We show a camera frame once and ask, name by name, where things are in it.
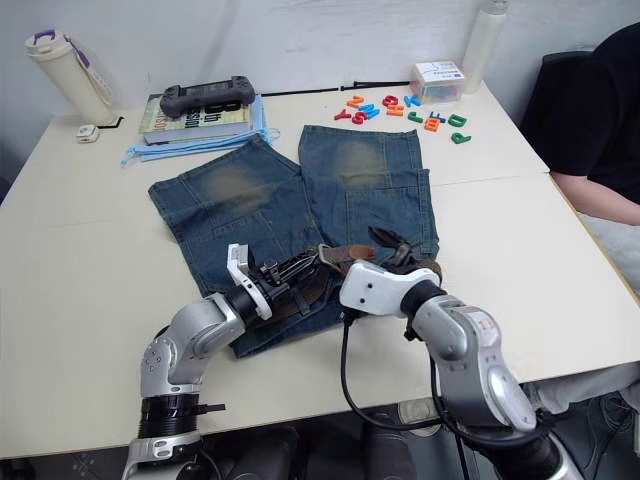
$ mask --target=jeans pocket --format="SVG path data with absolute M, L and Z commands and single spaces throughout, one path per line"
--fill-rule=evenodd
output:
M 229 244 L 247 244 L 256 262 L 282 260 L 286 254 L 261 210 L 211 229 L 211 234 L 188 243 L 189 266 L 200 292 L 209 295 L 233 286 L 229 276 L 227 251 Z
M 420 211 L 420 189 L 417 186 L 380 188 L 346 193 L 349 244 L 371 244 L 368 227 L 381 227 L 397 232 L 413 246 L 423 246 L 425 219 Z M 390 253 L 380 249 L 378 259 Z

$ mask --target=white table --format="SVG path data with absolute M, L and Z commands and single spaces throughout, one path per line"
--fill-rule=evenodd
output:
M 332 115 L 343 103 L 339 95 L 335 107 L 326 101 Z M 309 105 L 306 97 L 268 99 L 283 152 L 297 139 L 281 110 Z M 484 89 L 457 111 L 478 124 L 483 111 L 495 123 L 507 122 Z M 146 190 L 215 155 L 123 170 L 119 159 L 138 141 L 138 118 L 126 116 L 123 127 L 103 131 L 94 145 L 73 143 L 75 120 L 54 120 L 0 207 L 0 457 L 127 443 L 139 420 L 143 349 L 179 308 L 198 298 Z M 374 120 L 367 126 L 374 128 Z M 478 130 L 459 146 L 421 137 L 425 160 L 434 159 L 425 161 L 432 178 L 438 170 L 449 172 L 442 174 L 448 181 L 432 188 L 444 287 L 495 316 L 520 381 L 640 360 L 638 305 L 544 165 L 509 128 L 505 142 L 515 153 L 484 145 L 480 140 L 490 131 Z M 461 168 L 456 178 L 448 169 L 447 161 L 464 159 L 476 162 L 469 167 L 475 177 Z M 500 165 L 507 164 L 503 174 Z M 394 318 L 368 319 L 353 329 L 348 378 L 361 405 L 429 394 L 424 346 L 406 342 L 403 330 L 404 322 Z M 331 329 L 241 361 L 229 350 L 219 353 L 201 399 L 226 403 L 227 411 L 201 417 L 200 430 L 346 410 L 340 337 Z

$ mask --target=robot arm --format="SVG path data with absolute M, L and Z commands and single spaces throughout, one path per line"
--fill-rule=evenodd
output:
M 425 342 L 437 365 L 442 399 L 435 378 L 432 394 L 436 404 L 446 404 L 444 423 L 504 479 L 582 480 L 561 442 L 536 430 L 536 414 L 505 364 L 491 315 L 448 295 L 429 269 L 398 275 L 392 273 L 397 267 L 387 267 L 356 262 L 340 303 L 367 314 L 407 317 L 405 336 Z
M 420 268 L 400 237 L 387 231 L 372 236 L 394 246 L 396 255 L 382 267 L 356 261 L 340 290 L 342 305 L 362 314 L 407 317 L 405 336 L 424 341 L 437 365 L 450 428 L 460 428 L 467 444 L 487 456 L 504 478 L 525 478 L 518 475 L 526 472 L 526 478 L 581 479 L 557 440 L 531 436 L 535 412 L 505 365 L 495 320 L 440 289 L 435 269 Z M 123 480 L 210 478 L 215 466 L 199 456 L 196 419 L 224 406 L 198 403 L 209 359 L 277 314 L 278 300 L 323 264 L 344 271 L 327 261 L 342 256 L 344 251 L 321 245 L 281 266 L 256 270 L 246 245 L 229 246 L 227 267 L 236 287 L 181 309 L 145 350 L 140 428 L 129 446 Z

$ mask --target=blue face mask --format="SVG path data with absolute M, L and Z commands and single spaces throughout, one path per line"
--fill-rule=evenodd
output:
M 252 135 L 260 135 L 265 142 L 271 145 L 271 142 L 280 137 L 280 131 L 276 128 L 268 128 L 262 108 L 262 97 L 256 95 L 254 102 L 259 102 L 256 107 L 262 115 L 258 116 L 253 122 L 253 129 L 247 133 L 234 135 L 229 138 L 219 140 L 200 140 L 197 142 L 179 142 L 166 143 L 163 145 L 134 145 L 127 150 L 126 158 L 122 159 L 120 165 L 126 167 L 134 160 L 139 159 L 141 162 L 149 162 L 158 160 L 159 158 L 177 157 L 179 155 L 189 155 L 191 153 L 211 152 L 214 150 L 230 150 L 241 147 Z

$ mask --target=person's arm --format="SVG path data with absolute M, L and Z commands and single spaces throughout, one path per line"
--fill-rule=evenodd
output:
M 640 225 L 640 205 L 586 176 L 551 172 L 551 176 L 576 210 L 592 217 Z

